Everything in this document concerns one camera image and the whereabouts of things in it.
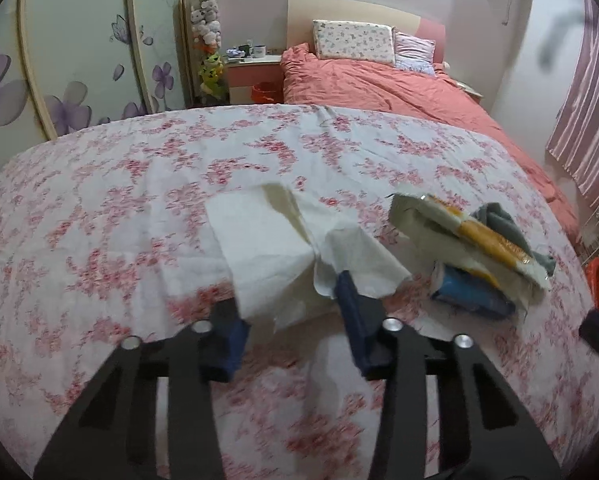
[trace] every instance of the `white napkin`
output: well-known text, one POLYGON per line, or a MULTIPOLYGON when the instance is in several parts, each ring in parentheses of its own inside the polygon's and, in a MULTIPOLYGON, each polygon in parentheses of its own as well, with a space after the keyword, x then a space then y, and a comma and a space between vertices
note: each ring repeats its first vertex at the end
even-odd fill
POLYGON ((342 270, 371 298, 393 294, 411 276, 354 218, 305 192, 265 184, 215 195, 206 211, 240 314, 254 324, 281 330, 325 314, 342 270))

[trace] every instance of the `pink striped curtain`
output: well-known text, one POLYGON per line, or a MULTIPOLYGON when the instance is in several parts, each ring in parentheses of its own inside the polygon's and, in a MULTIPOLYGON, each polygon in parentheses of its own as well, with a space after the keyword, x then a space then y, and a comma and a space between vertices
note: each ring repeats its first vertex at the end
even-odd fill
POLYGON ((595 207, 599 204, 599 7, 593 0, 584 0, 584 5, 582 51, 547 150, 595 207))

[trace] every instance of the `cup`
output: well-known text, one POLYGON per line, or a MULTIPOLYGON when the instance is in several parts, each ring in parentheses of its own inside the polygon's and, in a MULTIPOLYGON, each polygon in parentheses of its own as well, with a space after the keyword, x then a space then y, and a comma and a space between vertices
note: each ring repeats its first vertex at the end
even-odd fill
POLYGON ((266 57, 266 45, 255 45, 252 48, 253 57, 266 57))

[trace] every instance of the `metal screw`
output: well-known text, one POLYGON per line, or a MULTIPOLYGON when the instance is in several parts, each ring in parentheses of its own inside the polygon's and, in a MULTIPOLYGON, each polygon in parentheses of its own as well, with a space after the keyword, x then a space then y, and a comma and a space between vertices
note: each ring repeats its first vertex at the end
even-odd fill
POLYGON ((459 334, 453 340, 460 348, 471 348, 473 346, 473 338, 470 335, 459 334))
POLYGON ((381 322, 381 326, 388 332, 399 332, 404 327, 404 323, 398 320, 396 317, 387 317, 381 322))
POLYGON ((205 334, 213 330, 213 324, 208 319, 200 319, 192 324, 192 329, 198 334, 205 334))
POLYGON ((124 350, 134 350, 139 345, 141 345, 141 339, 138 338, 136 335, 128 336, 124 339, 124 341, 121 342, 121 347, 124 350))

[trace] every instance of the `floral tablecloth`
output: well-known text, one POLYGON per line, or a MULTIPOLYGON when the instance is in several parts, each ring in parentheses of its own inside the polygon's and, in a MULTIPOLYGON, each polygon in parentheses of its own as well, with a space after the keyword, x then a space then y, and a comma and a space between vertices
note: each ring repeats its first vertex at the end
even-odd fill
MULTIPOLYGON (((391 315, 425 335, 472 335, 558 460, 585 451, 599 428, 599 359, 577 336, 591 295, 548 205, 502 146, 404 116, 269 105, 96 126, 0 173, 0 439, 27 472, 120 338, 170 336, 232 295, 204 201, 271 181, 356 218, 415 273, 385 301, 391 315), (429 268, 387 222, 400 182, 465 210, 501 202, 534 250, 557 260, 551 292, 507 322, 428 300, 429 268)), ((365 478, 382 392, 353 365, 337 314, 255 344, 233 383, 213 387, 228 478, 365 478)))

